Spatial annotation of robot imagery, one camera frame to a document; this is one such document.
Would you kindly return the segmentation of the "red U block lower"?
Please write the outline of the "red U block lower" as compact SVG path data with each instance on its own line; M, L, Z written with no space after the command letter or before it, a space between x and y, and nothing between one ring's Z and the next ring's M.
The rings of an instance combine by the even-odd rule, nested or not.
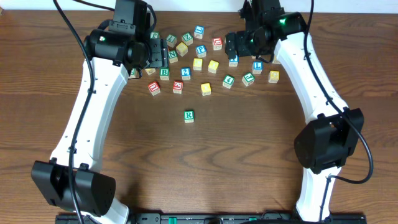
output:
M155 96L161 92L160 86L157 82L152 82L152 83L148 84L148 89L152 96Z

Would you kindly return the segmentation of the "yellow block bottom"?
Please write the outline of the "yellow block bottom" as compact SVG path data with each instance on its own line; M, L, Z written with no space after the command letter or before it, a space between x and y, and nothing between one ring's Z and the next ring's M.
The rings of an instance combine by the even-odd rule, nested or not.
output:
M210 83L203 83L201 84L201 94L203 96L211 94L211 85Z

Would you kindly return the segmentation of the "yellow s block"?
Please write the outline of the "yellow s block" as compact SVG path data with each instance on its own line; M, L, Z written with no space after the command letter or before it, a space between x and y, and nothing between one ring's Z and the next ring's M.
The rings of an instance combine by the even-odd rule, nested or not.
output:
M156 72L156 69L155 68L146 68L145 71L148 75L152 75L153 73Z
M184 44L183 42L179 43L176 46L176 51L179 54L179 56L183 57L188 53L188 46L186 44Z

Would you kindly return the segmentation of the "green N block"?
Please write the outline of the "green N block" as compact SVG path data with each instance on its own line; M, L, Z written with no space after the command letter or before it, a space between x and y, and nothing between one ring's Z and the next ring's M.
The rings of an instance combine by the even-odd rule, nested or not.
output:
M175 63L178 61L178 54L175 50L168 52L169 63Z

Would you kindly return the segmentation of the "green V block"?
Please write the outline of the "green V block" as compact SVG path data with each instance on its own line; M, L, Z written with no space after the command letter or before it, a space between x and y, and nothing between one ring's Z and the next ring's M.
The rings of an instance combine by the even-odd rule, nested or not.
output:
M133 69L131 70L131 72L130 72L130 75L129 75L128 79L136 78L136 75L137 75L136 69L133 68Z

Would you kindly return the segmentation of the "green B block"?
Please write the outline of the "green B block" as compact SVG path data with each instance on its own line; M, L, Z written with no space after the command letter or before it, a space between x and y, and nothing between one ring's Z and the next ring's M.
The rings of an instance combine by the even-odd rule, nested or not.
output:
M159 77L161 80L169 80L170 79L170 70L168 68L161 68Z

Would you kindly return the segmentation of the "green J block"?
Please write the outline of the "green J block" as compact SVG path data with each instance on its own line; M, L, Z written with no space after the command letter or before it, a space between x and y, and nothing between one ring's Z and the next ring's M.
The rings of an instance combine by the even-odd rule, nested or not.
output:
M252 73L247 73L243 75L242 77L242 82L244 83L245 86L252 85L255 81L255 77Z

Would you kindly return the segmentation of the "yellow S block upper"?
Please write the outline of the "yellow S block upper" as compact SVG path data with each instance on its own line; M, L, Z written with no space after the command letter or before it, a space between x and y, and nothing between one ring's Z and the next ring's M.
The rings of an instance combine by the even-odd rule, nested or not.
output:
M183 42L179 43L176 46L176 51L179 54L179 56L183 57L188 53L188 46L186 44L184 44Z

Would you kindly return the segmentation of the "yellow O block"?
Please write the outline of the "yellow O block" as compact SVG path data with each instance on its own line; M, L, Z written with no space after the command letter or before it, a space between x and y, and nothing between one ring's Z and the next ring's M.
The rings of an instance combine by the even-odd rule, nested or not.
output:
M274 58L273 58L273 61L272 61L272 63L273 63L273 64L279 64L279 65L280 65L280 62L277 60L277 58L276 58L276 57L274 57Z

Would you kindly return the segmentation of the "green 4 block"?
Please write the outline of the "green 4 block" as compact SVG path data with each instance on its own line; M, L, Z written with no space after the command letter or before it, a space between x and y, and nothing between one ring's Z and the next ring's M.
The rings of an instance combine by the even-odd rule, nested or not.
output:
M226 75L226 76L224 77L224 79L223 79L222 85L223 85L225 88L230 89L230 88L233 86L233 84L234 84L234 80L235 80L235 78L232 77L231 75Z

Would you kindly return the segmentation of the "blue block top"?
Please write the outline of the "blue block top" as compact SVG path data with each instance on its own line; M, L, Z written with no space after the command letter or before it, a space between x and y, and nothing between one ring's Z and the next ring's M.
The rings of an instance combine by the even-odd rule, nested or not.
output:
M194 38L202 39L204 36L205 28L203 26L195 26Z

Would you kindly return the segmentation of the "green R block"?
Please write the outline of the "green R block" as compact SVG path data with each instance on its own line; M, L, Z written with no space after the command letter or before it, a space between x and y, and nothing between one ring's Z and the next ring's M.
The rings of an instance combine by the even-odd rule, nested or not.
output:
M184 122L185 123L193 123L195 120L195 115L193 110L184 111Z

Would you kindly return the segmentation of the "red u block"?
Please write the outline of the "red u block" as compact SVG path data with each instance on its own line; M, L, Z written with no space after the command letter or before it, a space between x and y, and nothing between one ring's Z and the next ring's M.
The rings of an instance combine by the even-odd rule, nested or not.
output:
M223 48L223 40L221 37L212 39L213 50L221 50Z
M152 96L155 96L161 92L160 86L157 82L152 82L152 83L148 84L148 89Z

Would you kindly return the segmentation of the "blue P block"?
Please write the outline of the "blue P block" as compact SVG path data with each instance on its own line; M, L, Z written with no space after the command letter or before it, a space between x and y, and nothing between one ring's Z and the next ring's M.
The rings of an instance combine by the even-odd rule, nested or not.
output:
M195 51L196 51L198 58L204 58L207 55L207 50L204 45L199 45L199 46L195 47Z

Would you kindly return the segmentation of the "green block top left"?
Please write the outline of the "green block top left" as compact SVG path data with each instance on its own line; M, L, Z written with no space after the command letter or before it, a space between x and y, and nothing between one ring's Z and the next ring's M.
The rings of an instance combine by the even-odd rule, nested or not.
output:
M160 38L160 34L158 32L151 32L150 33L150 38L151 39L159 39Z

